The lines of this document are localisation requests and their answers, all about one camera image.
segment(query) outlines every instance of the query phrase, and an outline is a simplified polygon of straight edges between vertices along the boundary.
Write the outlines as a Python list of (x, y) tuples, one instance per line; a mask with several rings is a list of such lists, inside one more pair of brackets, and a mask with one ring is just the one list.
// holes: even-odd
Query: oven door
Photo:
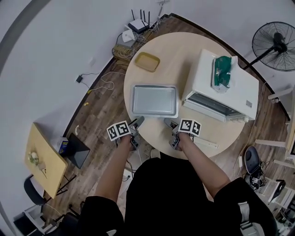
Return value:
[(236, 110), (198, 93), (192, 94), (185, 101), (185, 106), (223, 122), (226, 121), (227, 117), (242, 116)]

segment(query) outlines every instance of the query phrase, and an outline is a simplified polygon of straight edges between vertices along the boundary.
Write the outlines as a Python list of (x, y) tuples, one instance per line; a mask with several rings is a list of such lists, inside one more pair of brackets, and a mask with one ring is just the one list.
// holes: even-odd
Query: oven window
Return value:
[(217, 111), (225, 116), (240, 114), (239, 112), (203, 95), (194, 93), (188, 98), (189, 101), (206, 106), (214, 111)]

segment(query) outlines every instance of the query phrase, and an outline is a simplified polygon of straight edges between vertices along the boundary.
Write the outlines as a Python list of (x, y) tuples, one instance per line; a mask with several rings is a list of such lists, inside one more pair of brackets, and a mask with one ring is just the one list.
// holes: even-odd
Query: fan grille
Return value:
[(295, 71), (295, 28), (283, 22), (270, 22), (260, 27), (252, 40), (252, 49), (259, 57), (274, 45), (274, 35), (280, 33), (287, 51), (279, 53), (272, 50), (260, 61), (278, 71)]

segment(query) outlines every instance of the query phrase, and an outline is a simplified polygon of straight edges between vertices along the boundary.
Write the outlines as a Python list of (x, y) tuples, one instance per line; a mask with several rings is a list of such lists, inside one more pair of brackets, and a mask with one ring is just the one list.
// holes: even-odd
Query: small wooden table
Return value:
[[(39, 170), (37, 166), (30, 162), (28, 158), (29, 152), (37, 153), (40, 162), (45, 163), (46, 172)], [(55, 198), (68, 165), (49, 144), (36, 123), (32, 124), (29, 133), (24, 162), (34, 175), (35, 180), (44, 188), (49, 196)]]
[[(221, 122), (202, 113), (182, 106), (181, 97), (188, 78), (192, 63), (197, 59), (201, 49), (207, 49), (220, 56), (230, 54), (216, 42), (192, 33), (170, 33), (159, 36), (138, 52), (147, 52), (160, 58), (161, 62), (156, 72), (151, 73), (137, 67), (134, 63), (137, 54), (133, 57), (127, 69), (124, 81), (124, 100), (130, 115), (130, 91), (132, 84), (169, 84), (177, 85), (179, 91), (179, 117), (195, 119), (202, 124), (200, 138), (219, 145), (218, 149), (201, 144), (197, 146), (208, 156), (212, 157), (227, 149), (240, 135), (245, 123)], [(154, 148), (176, 158), (186, 159), (183, 152), (173, 150), (169, 145), (171, 130), (163, 119), (145, 117), (144, 123), (139, 127), (140, 135)]]

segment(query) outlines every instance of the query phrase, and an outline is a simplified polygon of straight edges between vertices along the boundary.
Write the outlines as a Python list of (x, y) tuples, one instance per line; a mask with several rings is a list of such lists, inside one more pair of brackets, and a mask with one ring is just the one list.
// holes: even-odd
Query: metal tray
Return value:
[(131, 86), (130, 112), (134, 116), (178, 117), (178, 90), (172, 85)]

